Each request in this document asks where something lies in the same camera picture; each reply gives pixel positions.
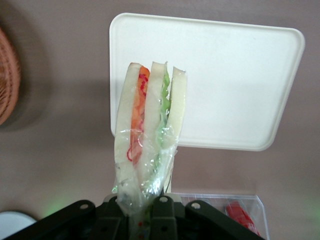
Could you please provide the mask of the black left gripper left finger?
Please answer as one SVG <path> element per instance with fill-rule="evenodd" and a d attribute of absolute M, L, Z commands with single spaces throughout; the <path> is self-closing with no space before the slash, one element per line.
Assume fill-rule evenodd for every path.
<path fill-rule="evenodd" d="M 94 224 L 95 240 L 127 240 L 129 237 L 128 217 L 118 205 L 118 196 L 111 194 L 105 197 L 96 208 Z"/>

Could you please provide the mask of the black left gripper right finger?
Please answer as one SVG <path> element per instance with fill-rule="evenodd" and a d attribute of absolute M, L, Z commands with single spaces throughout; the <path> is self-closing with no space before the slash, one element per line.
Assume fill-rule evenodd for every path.
<path fill-rule="evenodd" d="M 178 240 L 175 204 L 182 205 L 182 198 L 175 193 L 158 196 L 152 204 L 150 240 Z"/>

